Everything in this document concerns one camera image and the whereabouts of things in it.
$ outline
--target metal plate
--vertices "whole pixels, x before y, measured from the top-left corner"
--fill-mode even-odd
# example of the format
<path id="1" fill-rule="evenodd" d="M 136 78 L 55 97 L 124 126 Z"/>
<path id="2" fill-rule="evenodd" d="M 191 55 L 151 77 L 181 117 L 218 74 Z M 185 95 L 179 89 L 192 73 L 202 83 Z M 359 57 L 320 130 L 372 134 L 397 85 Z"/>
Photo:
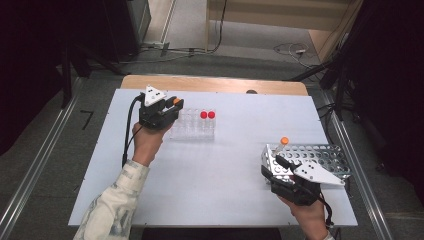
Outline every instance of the metal plate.
<path id="1" fill-rule="evenodd" d="M 280 155 L 294 164 L 313 161 L 340 179 L 348 178 L 352 173 L 343 149 L 337 145 L 277 145 L 266 144 L 262 152 L 262 164 L 274 176 L 293 175 L 290 169 L 279 165 L 275 156 Z"/>

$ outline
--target white tabletop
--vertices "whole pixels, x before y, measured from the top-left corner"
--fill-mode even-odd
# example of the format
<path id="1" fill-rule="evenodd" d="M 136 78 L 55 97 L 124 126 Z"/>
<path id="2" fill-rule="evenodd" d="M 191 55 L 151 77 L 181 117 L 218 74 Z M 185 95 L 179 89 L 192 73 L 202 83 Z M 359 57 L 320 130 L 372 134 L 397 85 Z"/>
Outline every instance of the white tabletop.
<path id="1" fill-rule="evenodd" d="M 90 202 L 121 170 L 125 126 L 140 90 L 116 90 L 69 225 L 79 225 Z M 165 136 L 133 218 L 136 226 L 275 227 L 297 224 L 261 175 L 265 144 L 327 144 L 311 97 L 167 92 L 184 108 L 215 109 L 213 141 Z M 132 122 L 138 121 L 136 105 Z M 336 225 L 357 225 L 343 187 L 322 186 Z"/>

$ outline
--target white triangular bracket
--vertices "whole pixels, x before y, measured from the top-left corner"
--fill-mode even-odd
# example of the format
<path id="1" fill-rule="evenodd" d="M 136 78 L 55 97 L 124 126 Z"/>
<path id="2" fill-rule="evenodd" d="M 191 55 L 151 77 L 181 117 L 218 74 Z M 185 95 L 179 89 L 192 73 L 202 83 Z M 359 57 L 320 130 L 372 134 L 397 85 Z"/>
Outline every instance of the white triangular bracket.
<path id="1" fill-rule="evenodd" d="M 330 173 L 314 161 L 308 161 L 303 163 L 298 168 L 296 168 L 293 173 L 311 182 L 340 186 L 345 185 L 345 182 L 343 180 L 334 176 L 332 173 Z"/>
<path id="2" fill-rule="evenodd" d="M 144 98 L 144 106 L 149 107 L 160 100 L 166 98 L 166 94 L 150 85 L 146 86 L 146 97 Z"/>

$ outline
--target red bottle cap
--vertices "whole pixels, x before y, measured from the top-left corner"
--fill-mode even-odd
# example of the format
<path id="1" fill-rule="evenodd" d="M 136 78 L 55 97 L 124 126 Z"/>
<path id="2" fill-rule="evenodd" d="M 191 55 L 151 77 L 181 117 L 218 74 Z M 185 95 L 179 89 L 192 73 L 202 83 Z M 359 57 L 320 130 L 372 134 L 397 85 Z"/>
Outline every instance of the red bottle cap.
<path id="1" fill-rule="evenodd" d="M 207 117 L 208 117 L 208 113 L 207 112 L 205 112 L 205 111 L 201 111 L 200 112 L 200 118 L 206 119 Z"/>
<path id="2" fill-rule="evenodd" d="M 210 111 L 210 112 L 208 113 L 208 117 L 209 117 L 210 119 L 215 118 L 215 112 L 214 112 L 214 111 Z"/>

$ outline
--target patterned sleeve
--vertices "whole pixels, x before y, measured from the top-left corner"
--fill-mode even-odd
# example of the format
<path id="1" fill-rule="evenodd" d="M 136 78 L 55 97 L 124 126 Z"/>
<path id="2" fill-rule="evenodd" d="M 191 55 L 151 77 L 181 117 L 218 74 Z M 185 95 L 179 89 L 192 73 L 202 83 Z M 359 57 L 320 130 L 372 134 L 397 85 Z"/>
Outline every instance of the patterned sleeve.
<path id="1" fill-rule="evenodd" d="M 75 239 L 128 239 L 149 168 L 128 160 L 118 179 L 91 202 Z"/>

